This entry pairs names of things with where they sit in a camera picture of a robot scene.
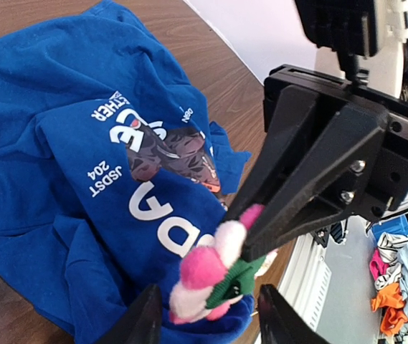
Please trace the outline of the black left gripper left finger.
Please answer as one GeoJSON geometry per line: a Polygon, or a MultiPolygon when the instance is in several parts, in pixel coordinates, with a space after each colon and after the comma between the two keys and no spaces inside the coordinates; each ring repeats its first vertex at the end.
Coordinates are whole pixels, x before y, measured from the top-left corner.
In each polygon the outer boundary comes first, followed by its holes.
{"type": "Polygon", "coordinates": [[[157,344],[161,341],[162,297],[149,285],[97,344],[157,344]]]}

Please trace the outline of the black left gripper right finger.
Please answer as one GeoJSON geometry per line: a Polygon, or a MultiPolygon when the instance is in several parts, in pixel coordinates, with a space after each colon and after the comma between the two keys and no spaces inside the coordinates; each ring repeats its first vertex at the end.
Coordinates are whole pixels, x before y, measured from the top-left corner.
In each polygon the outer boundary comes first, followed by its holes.
{"type": "Polygon", "coordinates": [[[274,285],[261,285],[257,310],[262,343],[328,344],[310,329],[274,285]]]}

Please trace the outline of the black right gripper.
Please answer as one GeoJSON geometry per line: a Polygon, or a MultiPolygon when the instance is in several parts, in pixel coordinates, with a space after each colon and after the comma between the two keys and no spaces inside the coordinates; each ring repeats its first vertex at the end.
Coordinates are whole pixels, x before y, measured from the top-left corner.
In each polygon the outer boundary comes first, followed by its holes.
{"type": "Polygon", "coordinates": [[[265,80],[266,137],[225,220],[264,206],[246,262],[350,215],[371,221],[408,194],[408,104],[364,86],[284,65],[265,80]]]}

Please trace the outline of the pink flower plush brooch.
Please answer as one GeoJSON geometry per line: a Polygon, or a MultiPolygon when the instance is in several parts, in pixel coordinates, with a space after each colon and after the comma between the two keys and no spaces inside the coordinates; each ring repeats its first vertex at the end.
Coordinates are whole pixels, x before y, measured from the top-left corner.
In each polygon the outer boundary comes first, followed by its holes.
{"type": "Polygon", "coordinates": [[[213,242],[199,245],[182,259],[179,281],[169,298],[169,319],[175,325],[222,318],[231,306],[252,294],[255,280],[277,256],[271,251],[254,261],[242,258],[242,246],[264,206],[254,204],[237,220],[217,227],[213,242]]]}

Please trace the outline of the blue printed t-shirt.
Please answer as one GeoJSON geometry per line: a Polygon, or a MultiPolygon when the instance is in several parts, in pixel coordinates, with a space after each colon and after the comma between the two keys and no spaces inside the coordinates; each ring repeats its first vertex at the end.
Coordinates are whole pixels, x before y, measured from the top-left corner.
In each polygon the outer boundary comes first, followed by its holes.
{"type": "Polygon", "coordinates": [[[76,343],[169,298],[249,159],[113,1],[0,39],[0,276],[76,343]]]}

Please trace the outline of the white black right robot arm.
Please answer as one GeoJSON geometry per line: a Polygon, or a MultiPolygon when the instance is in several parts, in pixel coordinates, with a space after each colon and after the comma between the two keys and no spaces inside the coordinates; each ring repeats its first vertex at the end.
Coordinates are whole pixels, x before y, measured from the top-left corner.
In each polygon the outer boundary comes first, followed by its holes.
{"type": "Polygon", "coordinates": [[[264,83],[264,145],[225,216],[259,204],[242,245],[254,261],[352,215],[376,222],[408,194],[408,102],[369,85],[359,59],[389,39],[408,73],[408,1],[298,1],[306,37],[336,53],[343,78],[283,65],[264,83]]]}

